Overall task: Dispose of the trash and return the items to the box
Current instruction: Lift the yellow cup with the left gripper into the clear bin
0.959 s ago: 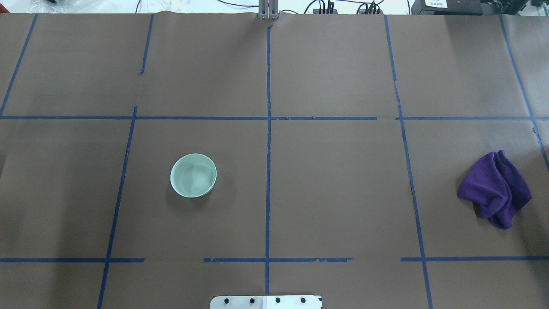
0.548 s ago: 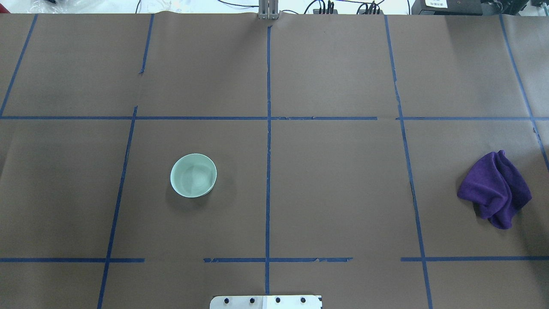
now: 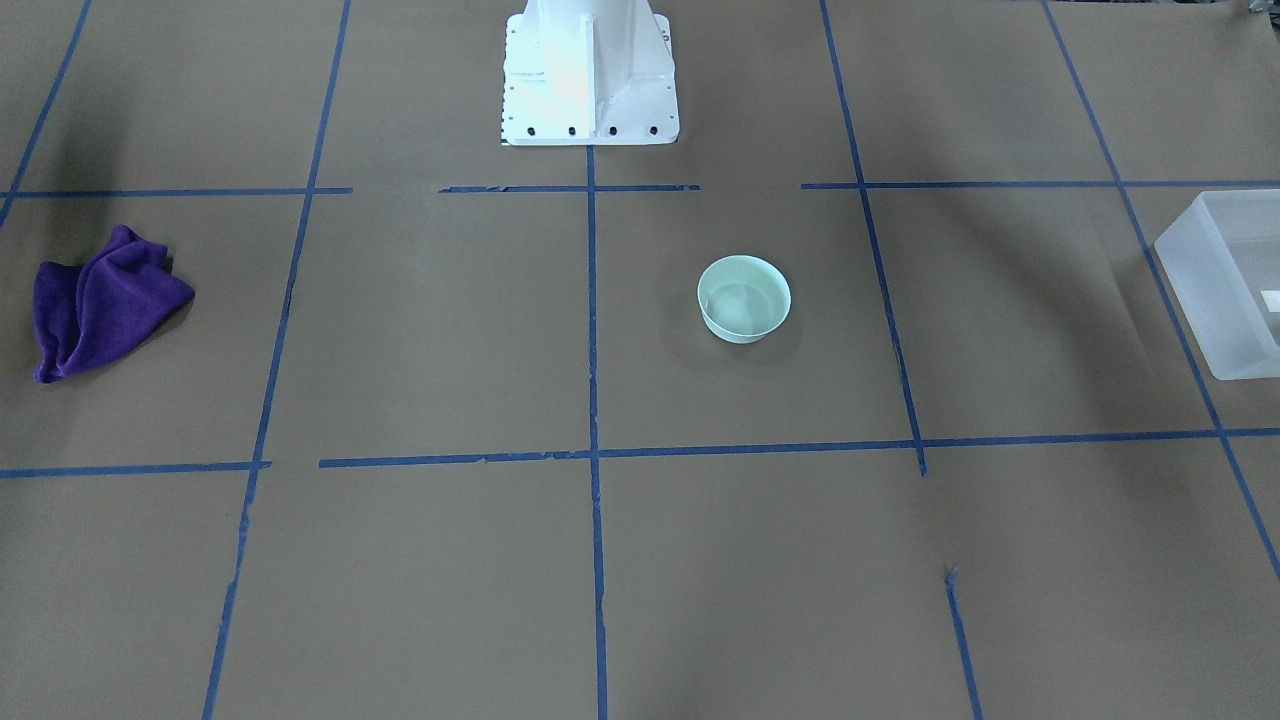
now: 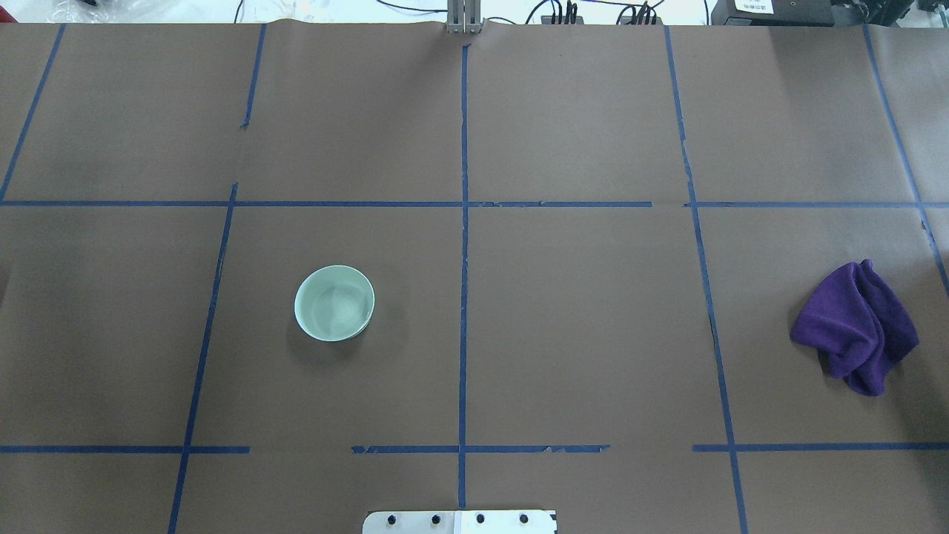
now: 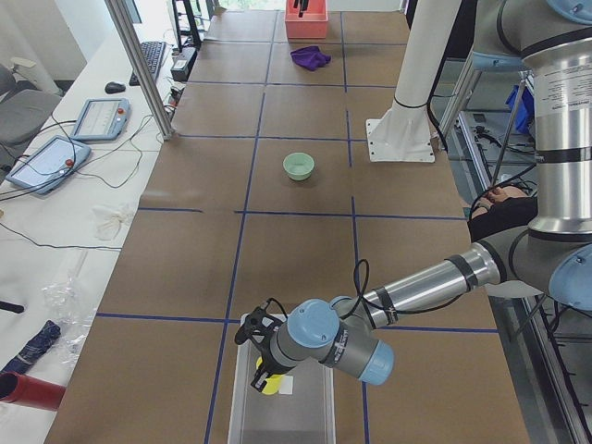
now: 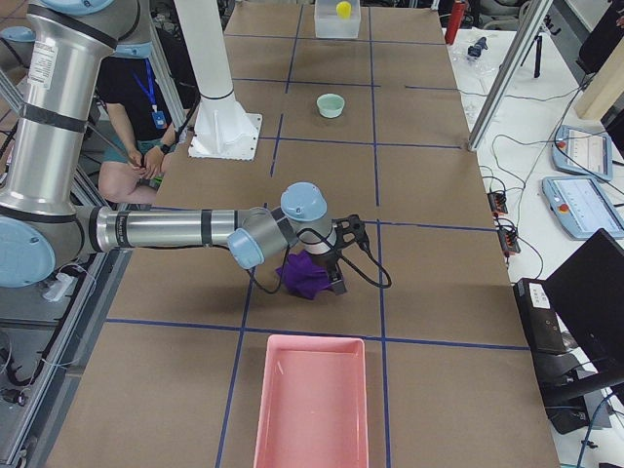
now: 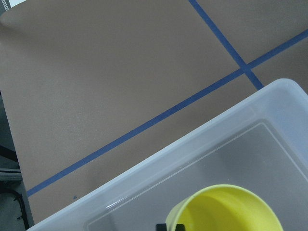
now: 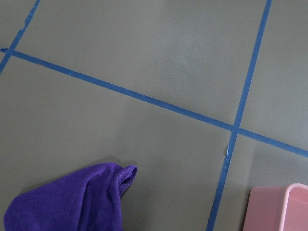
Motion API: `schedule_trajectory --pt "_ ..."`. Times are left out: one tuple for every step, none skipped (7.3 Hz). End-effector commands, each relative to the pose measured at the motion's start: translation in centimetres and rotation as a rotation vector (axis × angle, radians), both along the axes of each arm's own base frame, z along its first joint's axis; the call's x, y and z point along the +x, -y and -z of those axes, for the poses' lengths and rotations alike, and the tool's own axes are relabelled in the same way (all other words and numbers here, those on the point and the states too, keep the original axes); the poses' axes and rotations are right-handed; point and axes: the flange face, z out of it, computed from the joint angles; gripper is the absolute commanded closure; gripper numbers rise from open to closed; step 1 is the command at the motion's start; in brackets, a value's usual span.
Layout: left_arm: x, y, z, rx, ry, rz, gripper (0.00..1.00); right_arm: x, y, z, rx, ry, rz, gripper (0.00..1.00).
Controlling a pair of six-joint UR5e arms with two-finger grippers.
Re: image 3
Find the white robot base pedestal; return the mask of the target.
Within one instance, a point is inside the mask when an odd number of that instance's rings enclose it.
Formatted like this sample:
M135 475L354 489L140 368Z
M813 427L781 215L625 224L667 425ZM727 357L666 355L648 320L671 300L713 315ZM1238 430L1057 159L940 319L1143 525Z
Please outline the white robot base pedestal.
M678 141L671 23L648 1L529 1L507 18L500 142Z

